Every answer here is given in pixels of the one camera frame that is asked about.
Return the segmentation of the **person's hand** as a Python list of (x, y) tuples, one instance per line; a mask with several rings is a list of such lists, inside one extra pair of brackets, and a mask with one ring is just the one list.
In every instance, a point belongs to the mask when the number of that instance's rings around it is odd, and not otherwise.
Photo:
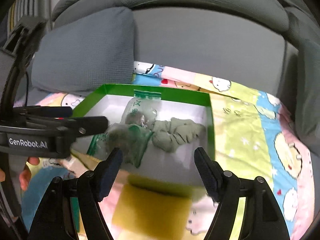
[[(29, 157), (27, 162), (33, 166), (39, 165), (40, 159), (38, 157)], [(24, 170), (19, 175), (20, 186), (23, 191), (26, 191), (31, 180), (31, 171), (28, 165), (25, 165)], [(0, 169), (0, 182), (5, 181), (5, 173)]]

